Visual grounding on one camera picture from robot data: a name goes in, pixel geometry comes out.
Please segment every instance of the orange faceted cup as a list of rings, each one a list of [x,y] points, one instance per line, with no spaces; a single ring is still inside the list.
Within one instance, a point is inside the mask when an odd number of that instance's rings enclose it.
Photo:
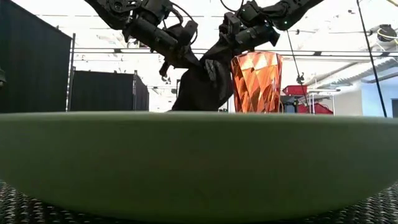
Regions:
[[[250,52],[232,59],[236,112],[279,112],[282,56]]]

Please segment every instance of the wire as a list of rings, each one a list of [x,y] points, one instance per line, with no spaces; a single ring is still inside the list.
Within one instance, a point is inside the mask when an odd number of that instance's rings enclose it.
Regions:
[[[172,8],[172,13],[177,17],[178,21],[180,22],[180,25],[184,23],[184,18],[181,16],[180,12],[174,8]]]
[[[380,49],[381,49],[382,51],[384,51],[384,52],[386,51],[385,48],[384,48],[383,46],[381,46],[377,41],[376,41],[376,45],[379,46]]]
[[[385,37],[385,38],[388,38],[388,39],[394,39],[394,40],[397,40],[397,39],[398,39],[398,37],[392,37],[392,36],[389,36],[389,35],[386,35],[386,34],[382,34],[382,33],[380,33],[380,30],[382,30],[382,28],[380,28],[380,29],[377,31],[377,34],[379,34],[380,36]]]
[[[285,109],[284,109],[284,104],[281,102],[281,100],[279,100],[279,110],[278,112],[280,112],[280,109],[282,108],[282,113],[285,113]]]
[[[393,5],[398,7],[398,3],[394,2],[393,0],[387,0],[387,1],[389,1],[391,4],[393,4]]]
[[[238,10],[233,10],[233,9],[229,8],[229,7],[224,3],[223,0],[220,0],[220,1],[221,1],[221,4],[224,6],[224,8],[226,8],[227,10],[229,10],[229,11],[231,11],[231,12],[237,12],[239,9],[241,9],[242,6],[243,6],[243,2],[244,2],[244,0],[242,0],[241,7],[239,7]]]
[[[178,4],[175,4],[174,2],[172,2],[172,5],[177,7],[179,10],[183,11],[193,22],[195,22],[195,20],[192,18],[192,16],[185,9],[183,9],[181,6],[179,6]],[[197,38],[198,38],[198,29],[195,32],[195,38],[193,39],[193,41],[191,41],[191,45],[193,43],[195,43],[195,41],[197,41]]]
[[[386,106],[384,105],[383,95],[382,95],[381,89],[380,89],[379,77],[377,76],[376,66],[374,65],[374,59],[373,59],[371,44],[369,43],[368,35],[366,35],[366,27],[365,27],[365,22],[364,22],[363,16],[362,16],[361,6],[359,5],[359,0],[356,0],[356,3],[358,5],[359,15],[361,16],[362,28],[363,28],[363,32],[364,32],[364,35],[365,35],[366,44],[368,45],[368,51],[369,51],[369,55],[370,55],[371,62],[372,62],[373,72],[374,72],[374,79],[376,81],[377,91],[379,92],[379,97],[380,97],[380,101],[381,101],[381,108],[383,110],[384,117],[386,118],[387,117]]]
[[[297,76],[300,78],[299,66],[297,66],[296,56],[294,55],[292,40],[290,39],[289,32],[286,32],[286,33],[287,33],[287,37],[289,38],[289,44],[290,44],[290,49],[292,50],[292,56],[293,56],[294,64],[296,65]],[[307,108],[310,110],[310,108],[308,107],[309,104],[308,104],[308,100],[307,100],[307,92],[304,91],[303,82],[300,82],[300,85],[301,85],[301,89],[302,89],[302,91],[303,91],[303,95],[304,95],[304,98],[305,98],[305,102],[307,103]]]

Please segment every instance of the woven mat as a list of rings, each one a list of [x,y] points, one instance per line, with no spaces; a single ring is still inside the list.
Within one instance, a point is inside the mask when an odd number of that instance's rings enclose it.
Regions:
[[[0,224],[16,223],[132,223],[73,212],[30,198],[0,181]],[[398,184],[342,210],[277,223],[398,223]]]

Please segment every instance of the black pole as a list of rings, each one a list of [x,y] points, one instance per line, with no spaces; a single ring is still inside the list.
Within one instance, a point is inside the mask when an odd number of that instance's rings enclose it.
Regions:
[[[381,102],[381,108],[382,108],[382,110],[383,110],[384,117],[386,118],[386,117],[387,117],[386,106],[384,105],[383,95],[382,95],[382,93],[381,93],[381,88],[380,88],[380,83],[379,83],[379,77],[377,76],[376,66],[374,65],[373,54],[372,54],[372,48],[371,48],[371,44],[369,43],[368,34],[367,34],[367,32],[366,32],[365,22],[364,22],[364,20],[363,20],[362,10],[361,10],[361,6],[359,5],[359,0],[356,0],[356,3],[357,3],[357,5],[358,5],[359,15],[361,16],[362,28],[363,28],[363,32],[364,32],[365,39],[366,39],[366,45],[368,46],[369,55],[370,55],[371,62],[372,62],[372,68],[373,68],[373,73],[374,73],[374,79],[375,79],[375,81],[376,81],[377,91],[379,92],[379,97],[380,97],[380,102]]]
[[[178,80],[177,80],[177,84],[176,84],[176,89],[177,89],[177,91],[175,92],[175,95],[176,95],[175,97],[176,97],[176,98],[178,98],[178,88],[179,88],[178,84],[179,84],[180,82],[181,82],[181,79],[178,79]]]
[[[70,111],[72,106],[72,91],[73,91],[73,78],[75,77],[75,69],[73,67],[73,61],[75,60],[75,44],[76,44],[76,34],[73,33],[72,36],[72,51],[70,53],[70,70],[69,70],[69,81],[68,81],[68,104],[67,104],[67,111]]]
[[[293,106],[294,106],[294,113],[299,112],[299,110],[298,110],[298,107],[299,107],[299,101],[298,101],[298,99],[294,99]]]
[[[134,75],[132,78],[132,110],[137,110],[137,76],[138,71],[134,71]]]

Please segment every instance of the black robotic arm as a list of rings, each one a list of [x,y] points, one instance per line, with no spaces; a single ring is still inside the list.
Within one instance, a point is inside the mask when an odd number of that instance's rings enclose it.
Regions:
[[[276,45],[279,30],[287,30],[323,0],[281,0],[273,6],[259,7],[248,1],[236,12],[227,12],[220,25],[220,38],[200,60],[191,50],[191,39],[198,24],[182,16],[170,0],[85,0],[112,29],[122,30],[126,41],[136,38],[151,51],[165,57],[160,69],[167,75],[170,65],[187,68],[173,110],[217,111],[233,94],[230,63],[234,56],[266,42]],[[158,28],[170,13],[180,23]]]

